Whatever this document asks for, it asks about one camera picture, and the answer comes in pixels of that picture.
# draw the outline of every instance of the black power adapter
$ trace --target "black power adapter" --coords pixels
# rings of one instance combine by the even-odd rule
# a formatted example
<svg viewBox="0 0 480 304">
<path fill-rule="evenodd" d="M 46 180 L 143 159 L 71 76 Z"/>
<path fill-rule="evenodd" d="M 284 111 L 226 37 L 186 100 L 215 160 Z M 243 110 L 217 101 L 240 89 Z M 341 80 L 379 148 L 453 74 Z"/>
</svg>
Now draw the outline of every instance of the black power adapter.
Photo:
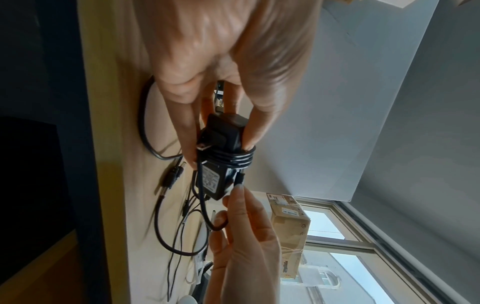
<svg viewBox="0 0 480 304">
<path fill-rule="evenodd" d="M 243 183 L 243 170 L 250 166 L 255 147 L 242 150 L 242 135 L 248 119 L 238 114 L 210 114 L 197 142 L 197 188 L 220 200 L 232 184 Z"/>
</svg>

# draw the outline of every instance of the dark wall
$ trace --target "dark wall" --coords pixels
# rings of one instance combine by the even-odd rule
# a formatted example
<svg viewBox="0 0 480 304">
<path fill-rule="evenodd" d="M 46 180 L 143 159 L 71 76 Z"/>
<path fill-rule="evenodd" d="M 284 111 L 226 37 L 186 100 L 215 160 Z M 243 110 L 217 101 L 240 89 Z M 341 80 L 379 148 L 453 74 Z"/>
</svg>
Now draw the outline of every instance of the dark wall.
<svg viewBox="0 0 480 304">
<path fill-rule="evenodd" d="M 1 0 L 0 117 L 56 129 L 66 190 L 62 208 L 72 210 L 66 226 L 77 231 L 90 301 L 105 303 L 109 282 L 76 7 L 75 1 Z M 35 150 L 30 157 L 36 157 Z"/>
</svg>

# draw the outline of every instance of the window frame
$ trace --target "window frame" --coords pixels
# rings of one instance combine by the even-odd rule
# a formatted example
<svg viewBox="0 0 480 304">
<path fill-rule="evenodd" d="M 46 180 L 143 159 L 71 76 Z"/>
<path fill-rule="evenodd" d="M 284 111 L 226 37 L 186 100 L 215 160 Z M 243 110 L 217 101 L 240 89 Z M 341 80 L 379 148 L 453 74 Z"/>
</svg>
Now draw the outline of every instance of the window frame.
<svg viewBox="0 0 480 304">
<path fill-rule="evenodd" d="M 422 282 L 417 279 L 418 275 L 411 273 L 404 265 L 402 265 L 394 256 L 384 249 L 384 242 L 378 238 L 374 238 L 370 233 L 363 229 L 358 222 L 358 218 L 353 219 L 341 206 L 341 202 L 328 201 L 320 199 L 311 199 L 305 197 L 294 196 L 295 200 L 308 211 L 316 211 L 325 213 L 327 217 L 337 226 L 338 223 L 342 228 L 338 227 L 342 234 L 343 229 L 347 229 L 348 233 L 358 240 L 334 239 L 321 236 L 307 236 L 306 246 L 321 247 L 332 252 L 343 252 L 346 254 L 375 254 L 377 255 L 410 289 L 427 304 L 444 304 L 439 298 L 430 291 Z"/>
</svg>

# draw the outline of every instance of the white window frame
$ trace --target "white window frame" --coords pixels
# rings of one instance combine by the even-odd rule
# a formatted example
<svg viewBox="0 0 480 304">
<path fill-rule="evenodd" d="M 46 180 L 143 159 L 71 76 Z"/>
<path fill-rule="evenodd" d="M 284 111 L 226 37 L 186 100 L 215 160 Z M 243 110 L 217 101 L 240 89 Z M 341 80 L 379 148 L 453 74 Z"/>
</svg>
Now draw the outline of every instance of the white window frame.
<svg viewBox="0 0 480 304">
<path fill-rule="evenodd" d="M 334 223 L 345 238 L 357 240 L 334 239 L 328 237 L 307 237 L 306 246 L 316 247 L 318 250 L 346 254 L 375 254 L 391 268 L 402 281 L 425 303 L 443 304 L 435 294 L 430 292 L 412 273 L 401 263 L 383 250 L 382 244 L 369 235 L 367 231 L 353 220 L 339 207 L 339 202 L 317 200 L 304 197 L 294 197 L 297 202 L 308 211 L 322 212 Z"/>
</svg>

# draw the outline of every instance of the wooden surface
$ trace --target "wooden surface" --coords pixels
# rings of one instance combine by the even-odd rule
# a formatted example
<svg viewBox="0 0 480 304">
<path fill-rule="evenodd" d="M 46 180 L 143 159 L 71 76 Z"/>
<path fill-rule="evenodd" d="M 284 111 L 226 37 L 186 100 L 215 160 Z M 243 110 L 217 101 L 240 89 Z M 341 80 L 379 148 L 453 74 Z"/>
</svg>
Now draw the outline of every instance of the wooden surface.
<svg viewBox="0 0 480 304">
<path fill-rule="evenodd" d="M 74 231 L 0 286 L 1 304 L 86 302 L 80 252 Z"/>
<path fill-rule="evenodd" d="M 170 163 L 150 155 L 138 136 L 140 91 L 151 73 L 132 3 L 80 0 L 78 15 L 112 303 L 166 303 L 170 253 L 158 243 L 149 221 L 159 179 Z M 176 154 L 177 136 L 160 95 L 146 112 L 152 145 Z M 170 243 L 191 173 L 185 170 L 160 211 L 160 230 Z M 192 247 L 198 222 L 192 218 L 185 229 L 184 250 Z M 182 259 L 172 302 L 188 293 L 189 263 Z"/>
</svg>

